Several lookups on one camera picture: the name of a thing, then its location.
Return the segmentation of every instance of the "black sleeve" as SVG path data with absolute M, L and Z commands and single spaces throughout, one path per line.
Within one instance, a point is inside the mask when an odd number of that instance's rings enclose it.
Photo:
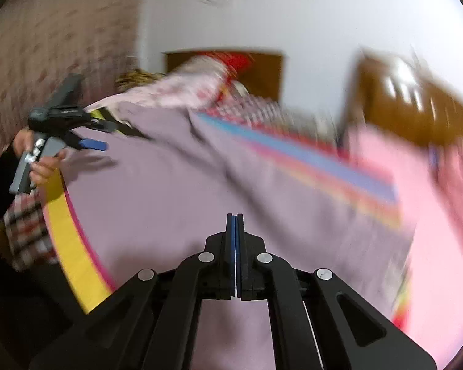
M 10 144 L 0 157 L 0 217 L 5 214 L 14 200 L 14 195 L 9 193 L 9 188 L 18 164 L 19 160 Z

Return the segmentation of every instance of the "bed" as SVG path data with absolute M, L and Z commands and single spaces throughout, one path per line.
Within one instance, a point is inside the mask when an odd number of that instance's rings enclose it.
M 410 142 L 411 149 L 448 146 L 458 136 L 463 137 L 463 104 L 436 82 L 391 56 L 365 54 L 361 59 L 354 74 L 345 120 L 344 126 L 348 128 L 360 123 L 375 125 L 377 132 L 389 132 Z M 379 153 L 379 157 L 372 155 L 368 159 L 384 167 L 384 159 L 391 157 L 384 156 L 382 150 Z M 409 176 L 412 175 L 400 171 L 395 182 L 402 192 L 403 204 L 411 206 L 409 198 L 419 199 L 412 195 L 411 188 L 419 186 L 405 184 L 405 177 Z M 416 229 L 410 253 L 410 318 L 403 329 L 430 352 L 439 368 L 463 369 L 461 230 L 432 180 L 420 191 L 426 197 L 407 210 L 407 217 L 413 216 Z

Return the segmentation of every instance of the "blue tip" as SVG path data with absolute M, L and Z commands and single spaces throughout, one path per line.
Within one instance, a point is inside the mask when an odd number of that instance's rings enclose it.
M 85 149 L 93 149 L 100 151 L 105 151 L 108 149 L 108 143 L 97 141 L 95 139 L 83 139 L 80 141 L 80 145 Z

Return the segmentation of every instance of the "triangular cutout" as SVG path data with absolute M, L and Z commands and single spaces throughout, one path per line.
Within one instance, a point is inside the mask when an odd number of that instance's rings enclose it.
M 86 337 L 101 347 L 108 349 L 115 341 L 120 325 L 129 311 L 131 299 L 124 299 L 117 304 L 104 318 L 95 322 L 86 331 Z
M 386 330 L 345 294 L 337 296 L 358 346 L 368 346 L 385 336 Z

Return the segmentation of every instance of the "wooden headboard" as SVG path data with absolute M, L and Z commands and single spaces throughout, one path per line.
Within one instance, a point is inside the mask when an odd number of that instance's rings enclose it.
M 166 71 L 170 72 L 193 56 L 209 51 L 225 50 L 186 50 L 165 53 Z M 238 77 L 238 81 L 243 83 L 250 94 L 279 101 L 282 83 L 282 54 L 277 51 L 259 53 L 247 50 L 226 50 L 226 52 L 247 54 L 252 59 L 253 63 L 250 68 Z
M 463 105 L 400 58 L 365 54 L 347 107 L 348 122 L 375 124 L 419 146 L 463 136 Z

